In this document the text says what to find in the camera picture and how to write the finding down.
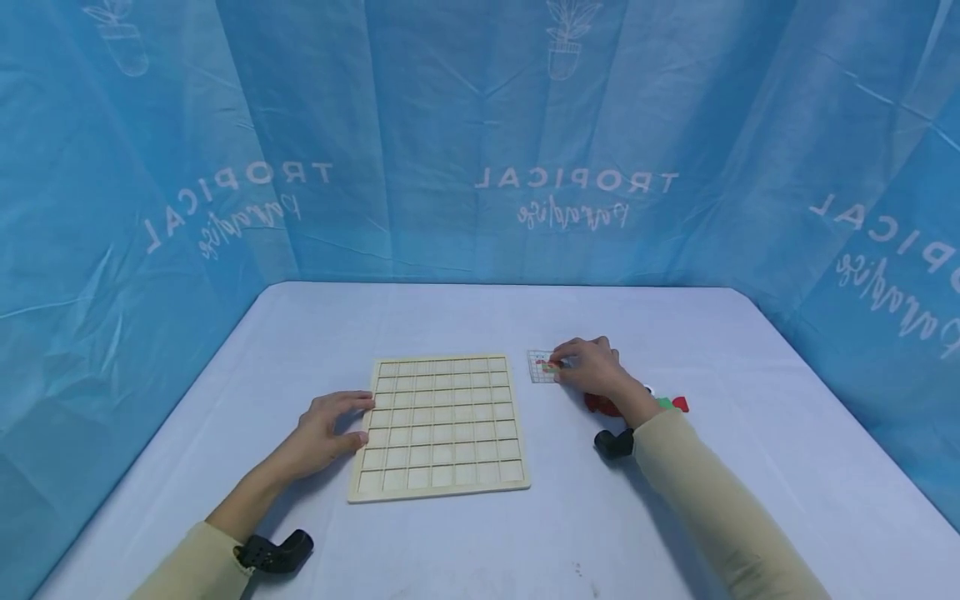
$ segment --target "beige sleeve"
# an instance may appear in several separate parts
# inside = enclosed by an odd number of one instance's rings
[[[668,410],[634,432],[634,458],[733,600],[821,600],[827,591],[754,496]]]
[[[238,600],[253,573],[233,558],[238,545],[206,522],[197,523],[131,600]]]

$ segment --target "wooden grid board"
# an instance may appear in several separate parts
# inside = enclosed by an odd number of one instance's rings
[[[530,487],[507,357],[380,360],[349,502]]]

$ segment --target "plant pot illustration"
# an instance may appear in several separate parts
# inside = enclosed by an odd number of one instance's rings
[[[130,23],[104,23],[97,25],[97,31],[107,43],[113,61],[124,75],[139,77],[147,72],[150,60],[143,47],[140,30],[136,26]]]
[[[550,79],[561,82],[577,70],[583,44],[573,40],[590,31],[590,20],[600,6],[589,0],[547,0],[550,16],[558,24],[558,27],[546,30],[553,37],[547,46],[547,73]]]
[[[147,72],[150,60],[140,30],[135,25],[123,22],[131,8],[132,0],[104,0],[103,7],[85,7],[84,12],[100,21],[97,32],[107,43],[120,71],[128,77],[139,77]]]
[[[550,79],[561,82],[573,75],[580,60],[581,45],[577,42],[550,42],[550,55],[547,67]]]

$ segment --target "blue curtain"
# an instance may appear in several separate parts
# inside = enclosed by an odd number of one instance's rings
[[[5,3],[0,587],[288,279],[731,286],[957,526],[952,5]]]

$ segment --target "white tablecloth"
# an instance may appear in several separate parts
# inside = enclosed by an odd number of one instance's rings
[[[724,597],[636,467],[592,449],[613,422],[530,383],[528,349],[601,334],[660,395],[687,397],[701,437],[835,598],[960,589],[960,536],[734,291],[284,283],[256,301],[37,597],[125,598],[313,396],[366,389],[375,358],[482,352],[510,358],[530,490],[349,505],[340,464],[268,517],[275,542],[302,528],[317,545],[296,577],[254,596]]]

